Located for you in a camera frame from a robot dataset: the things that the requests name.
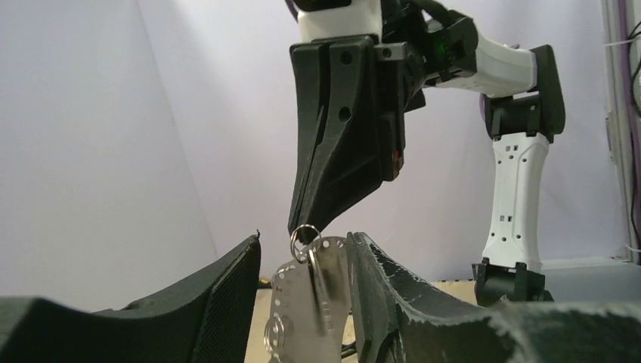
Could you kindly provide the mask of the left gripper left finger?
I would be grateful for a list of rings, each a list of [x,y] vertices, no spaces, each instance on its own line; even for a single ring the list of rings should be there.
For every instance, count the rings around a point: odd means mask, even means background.
[[[257,235],[120,310],[1,300],[3,362],[242,362],[261,264]]]

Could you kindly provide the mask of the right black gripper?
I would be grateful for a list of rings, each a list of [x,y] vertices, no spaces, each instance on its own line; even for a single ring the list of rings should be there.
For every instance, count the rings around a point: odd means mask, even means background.
[[[323,231],[336,217],[398,177],[404,115],[424,107],[424,88],[476,73],[476,26],[437,1],[383,1],[383,124],[379,159],[375,39],[349,36],[290,48],[296,86],[297,167],[288,221]]]

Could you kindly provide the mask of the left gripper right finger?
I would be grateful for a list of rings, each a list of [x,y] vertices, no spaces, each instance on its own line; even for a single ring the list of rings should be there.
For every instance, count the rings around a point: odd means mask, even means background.
[[[637,302],[502,302],[439,290],[363,232],[346,237],[361,362],[638,362]]]

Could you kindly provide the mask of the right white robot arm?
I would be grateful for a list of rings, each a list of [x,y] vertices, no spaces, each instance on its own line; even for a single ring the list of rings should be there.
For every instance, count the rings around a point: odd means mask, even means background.
[[[407,112],[427,88],[478,93],[494,149],[488,239],[476,269],[482,306],[552,300],[537,243],[540,182],[565,105],[553,48],[484,37],[437,1],[289,1],[301,39],[290,48],[296,84],[297,170],[290,248],[395,180]]]

